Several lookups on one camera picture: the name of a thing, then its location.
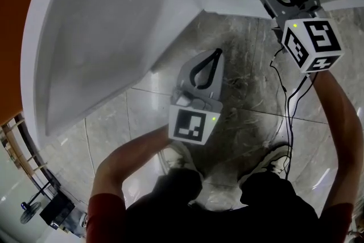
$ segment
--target marble floor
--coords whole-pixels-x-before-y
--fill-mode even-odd
[[[363,121],[364,9],[333,11],[330,16],[337,21],[346,47],[345,56],[332,72]],[[271,20],[202,12],[143,80],[41,151],[48,169],[75,200],[87,205],[94,178],[87,141],[96,169],[119,145],[166,124],[169,95],[181,66],[199,52],[220,47],[226,60],[222,116],[205,146],[189,148],[205,175],[197,200],[208,209],[240,207],[237,175],[252,170],[273,147],[287,141],[284,95],[269,67],[279,49],[271,26]],[[302,78],[293,60],[281,53],[275,64],[288,93],[293,92]],[[333,183],[337,158],[314,90],[300,101],[293,132],[289,179],[297,194],[320,214]],[[157,164],[152,159],[123,186],[127,204],[151,190]]]

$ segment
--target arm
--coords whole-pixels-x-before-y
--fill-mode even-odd
[[[338,204],[354,205],[363,166],[362,125],[329,71],[318,73],[313,86],[328,119],[338,158],[337,174],[324,210]]]
[[[123,199],[123,181],[169,142],[168,126],[164,126],[114,150],[96,171],[91,197],[99,193],[110,193]]]

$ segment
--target shoe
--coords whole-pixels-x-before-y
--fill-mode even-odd
[[[280,176],[283,171],[288,170],[289,165],[289,156],[291,155],[292,148],[288,145],[280,146],[275,150],[268,153],[264,159],[254,168],[252,172],[247,175],[242,176],[239,181],[238,185],[241,185],[252,175],[255,173],[266,172],[270,171],[276,173]]]
[[[158,158],[165,175],[167,175],[172,168],[186,168],[198,172],[201,181],[204,180],[202,173],[197,170],[193,162],[191,153],[187,147],[179,141],[173,141],[159,152]]]

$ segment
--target refrigerator door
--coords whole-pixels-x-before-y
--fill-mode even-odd
[[[204,1],[32,0],[21,89],[36,146],[141,79]]]

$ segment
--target black cable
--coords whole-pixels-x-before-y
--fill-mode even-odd
[[[297,111],[297,107],[298,107],[298,103],[299,101],[309,92],[309,90],[311,89],[311,87],[313,86],[313,84],[315,83],[315,80],[316,80],[316,77],[317,77],[317,74],[315,74],[313,80],[312,80],[312,83],[311,85],[308,87],[308,89],[300,96],[300,98],[297,100],[297,103],[296,103],[296,107],[295,107],[295,111],[292,115],[292,119],[290,120],[290,123],[289,123],[289,128],[290,128],[290,131],[291,131],[291,136],[292,136],[292,139],[291,139],[291,143],[292,143],[292,146],[291,146],[291,153],[289,155],[289,164],[288,164],[288,171],[286,172],[286,179],[288,179],[288,175],[289,175],[289,171],[291,170],[291,160],[292,160],[292,149],[293,149],[293,118],[295,117],[295,114],[296,114],[296,111]]]
[[[273,63],[273,61],[274,61],[274,59],[275,59],[276,55],[277,55],[279,52],[281,52],[282,50],[284,50],[284,48],[281,48],[280,50],[278,50],[278,51],[274,54],[273,59],[271,60],[271,63],[269,64],[269,66],[270,66],[270,67],[272,67],[272,68],[275,70],[275,72],[277,72],[277,75],[278,75],[278,78],[279,78],[279,82],[280,82],[280,86],[282,87],[282,90],[283,90],[283,92],[284,92],[284,111],[286,111],[286,106],[287,106],[287,90],[286,90],[286,88],[283,86],[283,83],[282,83],[282,80],[281,80],[281,78],[280,78],[280,74],[279,74],[279,72],[278,72],[277,68],[276,68],[276,67],[274,67],[274,66],[272,65],[272,63]],[[285,119],[285,121],[286,121],[286,130],[287,130],[287,138],[288,138],[288,149],[289,149],[289,132],[288,132],[289,120],[288,120],[288,123],[287,123],[287,116],[286,116],[286,115],[284,115],[284,119]]]
[[[298,88],[289,96],[289,98],[287,99],[287,90],[286,88],[284,87],[283,83],[282,83],[282,79],[280,78],[280,74],[277,70],[276,67],[274,67],[272,65],[276,55],[281,52],[282,50],[284,50],[284,48],[281,48],[280,50],[278,50],[275,54],[274,54],[274,57],[273,59],[271,60],[270,62],[270,67],[272,67],[277,75],[278,75],[278,78],[279,78],[279,82],[280,82],[280,85],[282,87],[282,90],[284,92],[284,110],[286,111],[287,109],[287,115],[285,115],[285,119],[286,119],[286,129],[287,129],[287,138],[288,138],[288,151],[287,151],[287,156],[286,156],[286,159],[283,163],[283,166],[286,164],[286,161],[287,159],[289,158],[289,163],[288,163],[288,170],[286,170],[286,167],[284,166],[284,172],[286,173],[286,180],[288,179],[288,175],[289,175],[289,171],[291,170],[291,161],[292,161],[292,150],[293,150],[293,140],[294,140],[294,135],[293,135],[293,118],[296,114],[296,111],[297,111],[297,107],[298,107],[298,103],[299,101],[309,92],[309,90],[311,89],[311,87],[313,86],[313,83],[315,82],[315,79],[317,77],[317,73],[315,75],[315,77],[313,78],[312,80],[312,84],[308,87],[308,89],[298,98],[297,102],[296,102],[296,106],[295,106],[295,111],[292,115],[292,118],[289,116],[289,102],[291,100],[291,98],[293,96],[295,96],[299,91],[300,89],[302,88],[303,84],[305,83],[306,79],[308,78],[307,76],[304,76],[304,78],[302,79],[300,85],[298,86]]]
[[[32,196],[30,197],[29,201],[32,201],[33,197],[35,197],[37,194],[38,194],[38,193],[36,193],[36,194],[32,195]]]
[[[314,76],[314,78],[313,78],[313,80],[312,80],[311,85],[308,87],[308,89],[305,91],[305,93],[304,93],[304,94],[302,94],[302,95],[300,96],[300,98],[297,100],[296,108],[295,108],[295,111],[293,112],[292,120],[293,120],[293,118],[295,117],[295,114],[296,114],[296,111],[297,111],[297,106],[298,106],[299,101],[301,100],[301,98],[302,98],[302,97],[304,97],[304,96],[306,95],[306,93],[307,93],[307,92],[309,92],[309,90],[311,89],[311,87],[313,87],[313,84],[315,83],[315,80],[316,80],[317,74],[318,74],[318,72],[315,74],[315,76]]]
[[[291,145],[289,147],[289,144],[288,144],[288,150],[287,150],[287,155],[289,155],[289,162],[288,162],[288,171],[286,171],[286,180],[288,179],[288,175],[289,175],[289,171],[291,170],[291,161],[292,161],[292,150],[293,150],[293,139],[294,139],[294,136],[293,136],[293,128],[292,128],[292,122],[291,122],[291,118],[289,116],[289,101],[291,100],[291,98],[293,96],[295,96],[299,91],[300,89],[302,88],[303,84],[305,83],[307,79],[307,76],[304,76],[300,85],[297,87],[297,89],[291,94],[291,96],[288,98],[288,101],[287,101],[287,115],[288,115],[288,124],[289,124],[289,131],[291,133]]]

